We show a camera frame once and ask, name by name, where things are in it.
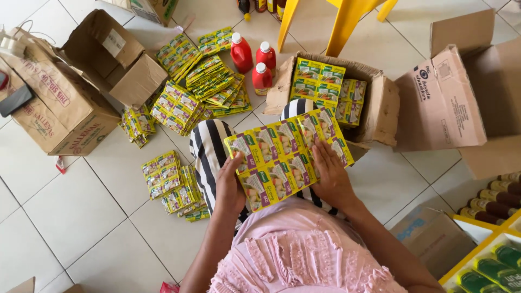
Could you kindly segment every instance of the chair leg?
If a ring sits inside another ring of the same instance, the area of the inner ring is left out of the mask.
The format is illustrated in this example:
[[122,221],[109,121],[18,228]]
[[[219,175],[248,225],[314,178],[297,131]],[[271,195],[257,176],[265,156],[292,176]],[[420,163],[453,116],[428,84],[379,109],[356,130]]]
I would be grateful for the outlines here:
[[364,0],[342,1],[327,45],[326,56],[338,57],[360,17],[364,14],[364,8],[366,8]]
[[295,14],[298,3],[299,0],[288,0],[286,2],[284,17],[282,18],[282,24],[280,25],[279,40],[277,42],[279,53],[282,51],[282,47],[284,47],[284,42],[286,41],[286,36],[290,30],[291,21],[293,20],[293,15]]
[[376,16],[376,19],[378,19],[380,22],[383,22],[386,18],[389,12],[391,12],[392,8],[396,5],[398,0],[387,0],[380,9],[380,12]]

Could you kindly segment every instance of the pink textured fabric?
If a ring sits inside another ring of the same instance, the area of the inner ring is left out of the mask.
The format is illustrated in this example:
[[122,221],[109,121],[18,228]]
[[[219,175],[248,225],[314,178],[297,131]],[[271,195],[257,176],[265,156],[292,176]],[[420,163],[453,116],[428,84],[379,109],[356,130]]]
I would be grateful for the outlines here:
[[209,293],[407,292],[349,225],[300,199],[280,204],[246,220]]

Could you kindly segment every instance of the brown cardboard box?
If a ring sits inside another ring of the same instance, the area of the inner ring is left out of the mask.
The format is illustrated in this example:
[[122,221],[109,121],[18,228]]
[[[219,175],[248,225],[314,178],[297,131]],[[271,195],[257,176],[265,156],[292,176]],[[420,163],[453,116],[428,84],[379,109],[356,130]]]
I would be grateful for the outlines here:
[[494,10],[434,22],[404,74],[395,151],[457,148],[475,179],[521,170],[521,38],[491,45]]
[[440,279],[477,245],[444,212],[417,206],[389,230]]
[[0,100],[25,81],[35,98],[14,112],[13,119],[49,155],[89,154],[117,127],[120,115],[44,42],[29,40],[23,30],[17,36],[27,45],[25,59],[1,56],[0,68],[9,74],[10,89],[0,92]]
[[[34,283],[36,277],[32,277],[15,288],[9,290],[7,293],[34,293]],[[75,284],[63,293],[85,293],[80,284]]]
[[104,10],[92,11],[57,55],[100,91],[139,108],[168,74],[137,39]]
[[178,0],[101,0],[119,6],[150,21],[168,26]]
[[[383,75],[382,70],[354,61],[307,52],[297,52],[296,57],[289,58],[279,67],[277,72],[279,79],[268,91],[266,96],[268,106],[264,110],[264,114],[280,114],[288,103],[291,79],[297,57],[344,67],[344,78],[353,78],[367,82],[360,126],[344,132],[345,139],[355,143],[350,145],[352,153],[358,152],[354,146],[360,147],[360,143],[378,141],[390,146],[396,145],[394,135],[396,134],[400,108],[398,88],[394,82]],[[368,147],[363,147],[365,152],[367,152]]]

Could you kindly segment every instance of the black phone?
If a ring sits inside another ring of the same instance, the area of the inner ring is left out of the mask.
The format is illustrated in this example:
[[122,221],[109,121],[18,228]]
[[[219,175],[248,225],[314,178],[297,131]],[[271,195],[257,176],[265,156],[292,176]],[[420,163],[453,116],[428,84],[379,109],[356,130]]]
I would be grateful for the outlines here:
[[28,100],[34,97],[31,89],[27,84],[24,84],[12,95],[0,101],[0,115],[7,117],[11,115],[18,108],[22,107]]

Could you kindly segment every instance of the white bottle cap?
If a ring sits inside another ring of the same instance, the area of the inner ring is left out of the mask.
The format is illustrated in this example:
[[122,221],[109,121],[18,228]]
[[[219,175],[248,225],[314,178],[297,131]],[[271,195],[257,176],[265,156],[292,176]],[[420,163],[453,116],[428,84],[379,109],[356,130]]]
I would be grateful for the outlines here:
[[231,35],[231,41],[234,44],[239,44],[242,41],[241,34],[239,34],[238,32],[234,32],[233,35]]
[[255,70],[257,70],[258,73],[264,73],[266,71],[266,64],[262,62],[257,63],[257,66],[255,66]]
[[268,43],[268,42],[262,42],[260,45],[261,45],[261,46],[260,46],[260,50],[261,50],[262,52],[264,52],[264,53],[268,53],[269,50],[271,49],[271,47],[269,46],[269,43]]

